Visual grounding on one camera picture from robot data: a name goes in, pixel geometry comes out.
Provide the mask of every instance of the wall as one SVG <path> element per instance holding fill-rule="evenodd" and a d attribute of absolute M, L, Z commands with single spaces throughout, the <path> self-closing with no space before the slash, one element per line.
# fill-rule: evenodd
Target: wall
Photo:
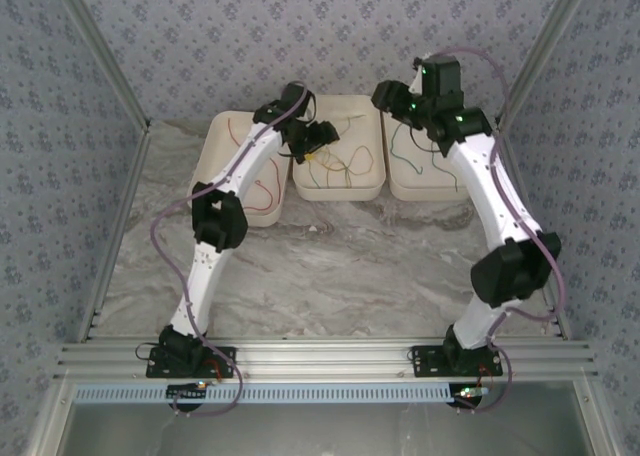
<path fill-rule="evenodd" d="M 0 454 L 75 338 L 139 131 L 59 0 L 0 0 Z"/>
<path fill-rule="evenodd" d="M 640 0 L 584 0 L 512 130 L 534 213 L 561 233 L 567 314 L 594 340 L 640 454 Z"/>
<path fill-rule="evenodd" d="M 453 44 L 490 49 L 513 80 L 555 0 L 86 1 L 149 117 L 211 119 L 253 110 L 291 79 L 371 94 Z M 468 101 L 495 114 L 490 71 L 461 59 Z"/>

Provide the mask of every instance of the marble floor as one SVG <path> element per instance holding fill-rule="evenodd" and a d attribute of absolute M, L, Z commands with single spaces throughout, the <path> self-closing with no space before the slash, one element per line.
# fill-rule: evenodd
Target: marble floor
<path fill-rule="evenodd" d="M 207 124 L 158 122 L 94 336 L 149 336 L 171 318 L 179 283 L 149 241 L 152 218 L 183 197 Z M 188 208 L 160 240 L 185 273 L 193 254 Z M 442 336 L 472 296 L 469 270 L 486 253 L 470 201 L 405 203 L 385 186 L 370 202 L 311 203 L 289 180 L 282 216 L 250 229 L 225 268 L 211 309 L 216 336 Z M 526 309 L 542 313 L 541 295 Z M 511 335 L 541 335 L 510 318 Z"/>

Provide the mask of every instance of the white tray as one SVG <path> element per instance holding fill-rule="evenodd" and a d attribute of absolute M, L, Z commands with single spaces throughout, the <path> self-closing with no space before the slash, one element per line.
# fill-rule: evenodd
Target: white tray
<path fill-rule="evenodd" d="M 411 141 L 409 127 L 390 115 L 384 114 L 382 120 L 389 188 L 396 198 L 402 201 L 457 201 L 469 197 L 460 176 L 441 154 L 418 149 Z M 432 149 L 425 131 L 414 131 L 413 136 L 421 147 Z M 435 143 L 433 150 L 438 150 Z"/>
<path fill-rule="evenodd" d="M 188 194 L 191 194 L 197 181 L 208 183 L 222 171 L 238 150 L 229 134 L 229 125 L 233 137 L 242 144 L 253 124 L 252 118 L 253 113 L 241 111 L 225 111 L 213 118 Z M 267 161 L 256 178 L 256 182 L 259 181 L 262 186 L 254 182 L 242 201 L 249 226 L 271 226 L 278 221 L 282 212 L 290 160 L 278 155 L 271 159 L 273 162 Z"/>
<path fill-rule="evenodd" d="M 298 193 L 308 201 L 374 199 L 386 178 L 378 110 L 368 96 L 318 96 L 317 104 L 316 120 L 333 123 L 340 141 L 318 150 L 303 164 L 294 163 Z M 349 166 L 348 173 L 338 170 L 340 161 Z"/>

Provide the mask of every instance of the purple cable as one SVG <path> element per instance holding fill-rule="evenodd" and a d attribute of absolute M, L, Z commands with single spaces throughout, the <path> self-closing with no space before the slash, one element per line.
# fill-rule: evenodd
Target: purple cable
<path fill-rule="evenodd" d="M 172 214 L 175 211 L 177 211 L 178 209 L 180 209 L 183 204 L 186 204 L 189 201 L 192 201 L 192 200 L 194 200 L 196 198 L 204 196 L 205 194 L 210 193 L 211 191 L 219 188 L 223 183 L 229 182 L 231 180 L 231 177 L 233 176 L 233 173 L 238 168 L 240 163 L 244 160 L 244 158 L 247 156 L 247 154 L 249 153 L 251 148 L 253 146 L 255 146 L 255 143 L 269 129 L 273 128 L 278 123 L 280 123 L 281 121 L 284 121 L 285 119 L 287 119 L 293 113 L 296 112 L 296 110 L 300 107 L 300 105 L 304 102 L 305 98 L 307 97 L 308 90 L 307 90 L 307 87 L 305 86 L 305 84 L 302 81 L 294 81 L 293 83 L 299 84 L 300 86 L 302 86 L 303 91 L 302 91 L 302 95 L 300 96 L 300 99 L 298 99 L 298 101 L 296 101 L 296 103 L 291 107 L 291 109 L 287 110 L 284 114 L 282 114 L 281 116 L 278 116 L 271 123 L 267 124 L 264 128 L 262 128 L 260 131 L 258 131 L 258 133 L 252 139 L 252 144 L 248 144 L 245 147 L 243 152 L 240 154 L 240 156 L 235 161 L 235 163 L 229 168 L 229 171 L 227 172 L 227 174 L 224 175 L 223 178 L 220 178 L 218 181 L 216 181 L 215 183 L 213 183 L 211 186 L 207 187 L 206 189 L 203 189 L 202 191 L 198 191 L 197 193 L 194 193 L 194 194 L 192 194 L 190 196 L 187 196 L 186 198 L 182 198 L 182 199 L 176 201 L 175 203 L 169 205 L 151 223 L 151 230 L 150 230 L 151 244 L 153 244 L 153 247 L 156 249 L 156 251 L 158 252 L 160 257 L 164 260 L 165 263 L 167 263 L 167 266 L 169 266 L 169 268 L 171 268 L 171 270 L 178 276 L 178 279 L 180 280 L 180 284 L 182 286 L 182 294 L 184 295 L 185 308 L 187 310 L 187 317 L 189 319 L 189 323 L 191 324 L 191 326 L 193 328 L 193 332 L 198 337 L 198 339 L 202 342 L 203 346 L 209 348 L 216 356 L 220 357 L 225 363 L 227 363 L 229 365 L 229 367 L 231 367 L 231 369 L 233 369 L 233 372 L 238 376 L 238 391 L 237 391 L 235 397 L 233 398 L 233 401 L 231 401 L 225 407 L 223 407 L 221 409 L 218 409 L 218 410 L 215 410 L 215 411 L 199 411 L 197 413 L 184 413 L 184 412 L 178 410 L 178 407 L 177 407 L 177 402 L 178 402 L 178 399 L 180 398 L 180 393 L 178 393 L 176 395 L 176 397 L 174 398 L 173 404 L 172 404 L 174 411 L 176 411 L 176 414 L 182 414 L 182 415 L 187 416 L 187 417 L 191 417 L 191 416 L 193 416 L 193 417 L 208 417 L 208 416 L 220 416 L 220 415 L 223 415 L 225 413 L 228 413 L 229 411 L 231 411 L 233 408 L 235 408 L 238 405 L 238 401 L 240 400 L 240 397 L 242 396 L 242 389 L 244 387 L 244 380 L 242 378 L 242 372 L 238 369 L 238 366 L 236 365 L 236 363 L 231 358 L 229 358 L 226 354 L 224 354 L 222 351 L 220 351 L 218 348 L 216 348 L 212 343 L 210 343 L 207 340 L 207 338 L 205 338 L 205 336 L 198 329 L 198 326 L 196 325 L 195 317 L 193 315 L 193 312 L 191 311 L 191 304 L 192 303 L 191 303 L 191 299 L 189 298 L 189 285 L 187 283 L 187 278 L 185 278 L 185 276 L 182 274 L 182 271 L 180 271 L 180 268 L 178 268 L 178 266 L 171 260 L 171 258 L 169 258 L 167 253 L 165 253 L 164 250 L 160 247 L 160 244 L 158 242 L 158 238 L 156 236 L 156 233 L 157 233 L 157 230 L 158 230 L 158 225 L 160 224 L 160 222 L 164 218 L 166 218 L 170 214 Z"/>
<path fill-rule="evenodd" d="M 500 79 L 500 83 L 502 85 L 502 94 L 504 96 L 504 114 L 502 116 L 502 120 L 508 121 L 508 116 L 510 112 L 509 85 L 507 84 L 507 79 L 505 78 L 504 71 L 502 71 L 502 68 L 500 67 L 500 65 L 489 55 L 489 53 L 479 48 L 470 48 L 466 46 L 453 46 L 453 47 L 445 48 L 441 51 L 438 51 L 436 55 L 444 55 L 444 54 L 451 54 L 451 53 L 474 54 L 484 59 L 486 62 L 488 62 L 491 65 L 491 67 L 494 69 L 494 71 L 498 75 L 498 78 Z M 560 271 L 560 267 L 558 266 L 558 263 L 554 259 L 553 255 L 546 248 L 546 246 L 542 243 L 542 241 L 540 241 L 540 238 L 538 238 L 536 233 L 529 226 L 527 226 L 527 224 L 522 220 L 522 218 L 520 217 L 520 213 L 509 200 L 509 197 L 507 196 L 507 193 L 502 187 L 502 183 L 498 178 L 496 162 L 500 153 L 500 145 L 502 144 L 502 140 L 504 139 L 504 135 L 506 133 L 507 133 L 507 128 L 505 127 L 503 130 L 498 132 L 498 135 L 495 136 L 496 142 L 493 145 L 493 149 L 491 150 L 491 154 L 489 156 L 489 163 L 490 163 L 489 167 L 491 171 L 491 178 L 493 179 L 493 183 L 496 186 L 496 189 L 498 191 L 498 194 L 500 195 L 500 198 L 502 199 L 502 202 L 505 204 L 505 206 L 511 213 L 511 216 L 513 216 L 516 222 L 520 224 L 523 231 L 527 234 L 527 236 L 529 236 L 529 238 L 531 238 L 531 240 L 538 247 L 540 252 L 543 254 L 545 259 L 551 266 L 551 270 L 553 271 L 553 274 L 556 277 L 556 282 L 558 284 L 558 301 L 556 306 L 553 308 L 553 310 L 544 316 L 531 314 L 519 308 L 508 308 L 505 311 L 519 314 L 520 316 L 523 316 L 532 321 L 546 322 L 553 319 L 564 308 L 565 299 L 566 299 L 566 287 L 565 287 L 564 278 L 562 277 L 562 272 Z M 507 385 L 504 391 L 502 392 L 502 394 L 500 395 L 500 397 L 496 399 L 493 403 L 478 409 L 472 408 L 471 409 L 472 412 L 483 413 L 483 412 L 487 412 L 497 408 L 503 403 L 503 401 L 505 400 L 505 397 L 507 396 L 507 394 L 509 393 L 509 390 L 511 389 L 511 384 L 513 382 L 513 371 L 511 367 L 511 360 L 509 359 L 509 356 L 507 356 L 507 353 L 504 351 L 504 349 L 502 349 L 500 346 L 497 346 L 493 343 L 494 334 L 497 331 L 498 327 L 504 322 L 505 319 L 507 319 L 506 313 L 502 313 L 500 317 L 496 319 L 496 321 L 493 323 L 493 325 L 487 332 L 487 347 L 492 351 L 498 351 L 504 357 L 504 361 L 507 365 Z M 464 401 L 461 398 L 456 398 L 456 400 L 464 403 L 467 406 L 472 406 L 471 404 L 469 404 L 469 402 Z"/>

